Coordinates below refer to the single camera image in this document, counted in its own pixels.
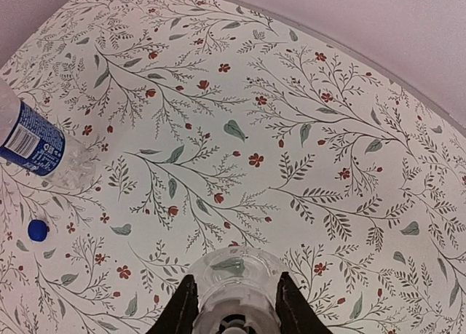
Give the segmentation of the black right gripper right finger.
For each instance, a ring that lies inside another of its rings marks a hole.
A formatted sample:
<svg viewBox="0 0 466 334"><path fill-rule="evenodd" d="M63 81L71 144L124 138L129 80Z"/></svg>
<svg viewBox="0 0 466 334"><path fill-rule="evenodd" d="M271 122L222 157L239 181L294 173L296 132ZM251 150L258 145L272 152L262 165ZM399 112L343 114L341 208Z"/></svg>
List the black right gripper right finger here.
<svg viewBox="0 0 466 334"><path fill-rule="evenodd" d="M275 312L280 319L281 334L332 334L287 271L281 273L277 283Z"/></svg>

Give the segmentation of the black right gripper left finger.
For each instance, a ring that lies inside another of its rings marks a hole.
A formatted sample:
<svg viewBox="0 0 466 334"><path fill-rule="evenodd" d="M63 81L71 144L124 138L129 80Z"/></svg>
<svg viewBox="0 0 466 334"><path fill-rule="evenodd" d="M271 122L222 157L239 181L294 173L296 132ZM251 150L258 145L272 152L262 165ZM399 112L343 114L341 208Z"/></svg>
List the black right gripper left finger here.
<svg viewBox="0 0 466 334"><path fill-rule="evenodd" d="M187 274L146 334L192 334L199 315L197 283Z"/></svg>

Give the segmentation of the small clear plastic bottle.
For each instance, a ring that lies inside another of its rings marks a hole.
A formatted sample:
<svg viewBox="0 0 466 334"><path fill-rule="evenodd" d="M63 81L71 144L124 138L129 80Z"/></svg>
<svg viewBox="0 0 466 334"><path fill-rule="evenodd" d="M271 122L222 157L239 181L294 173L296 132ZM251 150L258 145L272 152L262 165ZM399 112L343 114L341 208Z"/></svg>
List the small clear plastic bottle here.
<svg viewBox="0 0 466 334"><path fill-rule="evenodd" d="M225 247L202 256L189 269L199 301L193 332L279 333L277 284L288 270L278 257L252 247Z"/></svg>

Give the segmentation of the blue bottle cap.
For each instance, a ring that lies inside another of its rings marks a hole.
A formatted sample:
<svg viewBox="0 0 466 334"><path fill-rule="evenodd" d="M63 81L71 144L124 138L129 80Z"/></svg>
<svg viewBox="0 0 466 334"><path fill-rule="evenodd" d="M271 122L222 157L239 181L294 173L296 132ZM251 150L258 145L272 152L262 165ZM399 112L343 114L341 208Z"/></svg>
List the blue bottle cap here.
<svg viewBox="0 0 466 334"><path fill-rule="evenodd" d="M48 232L48 225L43 220L34 219L28 224L28 237L34 242L43 242Z"/></svg>

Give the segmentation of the Pepsi bottle with blue label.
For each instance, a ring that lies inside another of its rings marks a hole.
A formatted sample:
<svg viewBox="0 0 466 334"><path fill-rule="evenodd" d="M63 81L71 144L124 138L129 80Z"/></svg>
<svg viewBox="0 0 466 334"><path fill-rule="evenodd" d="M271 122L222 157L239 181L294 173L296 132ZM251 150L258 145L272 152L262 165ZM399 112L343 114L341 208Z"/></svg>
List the Pepsi bottle with blue label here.
<svg viewBox="0 0 466 334"><path fill-rule="evenodd" d="M67 190L87 185L95 163L86 146L24 103L1 81L1 158Z"/></svg>

